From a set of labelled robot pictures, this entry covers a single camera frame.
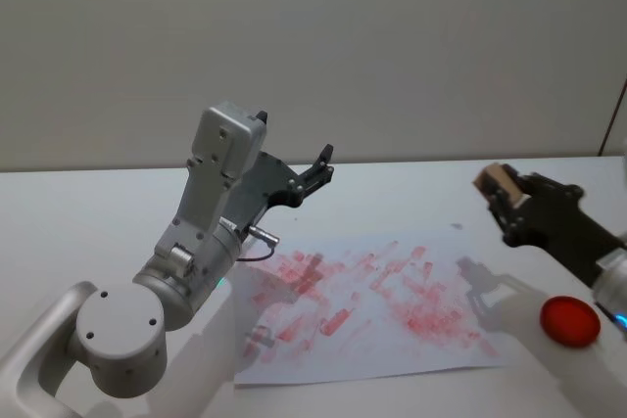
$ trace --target white robotic arm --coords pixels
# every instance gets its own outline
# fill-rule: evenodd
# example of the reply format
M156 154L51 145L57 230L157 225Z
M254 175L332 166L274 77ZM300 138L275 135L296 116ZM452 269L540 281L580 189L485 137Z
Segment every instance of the white robotic arm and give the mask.
M176 215L132 283L97 289L83 282L26 331L0 359L0 409L16 418L78 418L54 398L78 361L108 395L145 394L168 363L166 331L185 326L239 258L252 235L278 243L256 226L273 206L299 206L331 180L325 147L299 175L260 152L264 112L229 103L203 113L187 161L189 178Z

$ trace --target sheet of paper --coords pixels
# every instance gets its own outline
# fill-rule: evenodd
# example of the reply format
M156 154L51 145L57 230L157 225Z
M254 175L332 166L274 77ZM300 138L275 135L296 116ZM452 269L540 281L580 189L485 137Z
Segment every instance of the sheet of paper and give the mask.
M503 363L461 276L461 231L285 241L228 276L236 384L305 384ZM257 244L247 255L261 255Z

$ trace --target robotic arm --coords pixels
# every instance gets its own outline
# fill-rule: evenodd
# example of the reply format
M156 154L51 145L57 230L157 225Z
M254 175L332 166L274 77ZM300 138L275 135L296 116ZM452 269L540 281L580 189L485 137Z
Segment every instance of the robotic arm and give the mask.
M627 251L579 209L584 191L509 165L486 167L475 185L510 247L533 245L555 258L593 290L600 309L627 333Z
M298 207L331 181L327 145L302 174L260 152L267 114L229 103L201 118L176 215L132 283L83 282L44 312L0 359L0 409L21 418L79 418L54 398L76 361L115 397L145 394L168 363L166 331L185 326L240 257L250 235L271 253L278 239L257 224L275 206Z

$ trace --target cable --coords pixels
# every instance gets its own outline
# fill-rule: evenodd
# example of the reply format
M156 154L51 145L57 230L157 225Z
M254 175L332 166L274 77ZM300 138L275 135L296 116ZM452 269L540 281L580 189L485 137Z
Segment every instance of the cable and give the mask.
M245 262L251 262L251 261L264 261L265 259L271 258L274 255L274 248L270 249L270 253L264 256L260 256L258 258L237 258L237 261L245 261Z

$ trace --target white table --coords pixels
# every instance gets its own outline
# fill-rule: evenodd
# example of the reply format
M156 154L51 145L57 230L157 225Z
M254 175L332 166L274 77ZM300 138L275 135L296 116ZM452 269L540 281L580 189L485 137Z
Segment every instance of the white table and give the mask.
M273 209L262 226L291 237L342 236L461 224L475 261L510 274L528 293L499 289L512 366L301 387L232 387L230 286L194 321L169 334L169 371L158 390L133 400L102 395L77 365L59 397L88 418L225 416L612 417L627 407L627 345L602 317L599 341L583 351L547 339L537 321L547 295L592 302L588 289L535 248L510 249L471 184L488 162L336 166L333 182L299 209ZM583 209L612 232L627 229L622 159L510 161L587 192ZM182 169L0 175L0 340L6 345L74 282L129 281L174 213Z

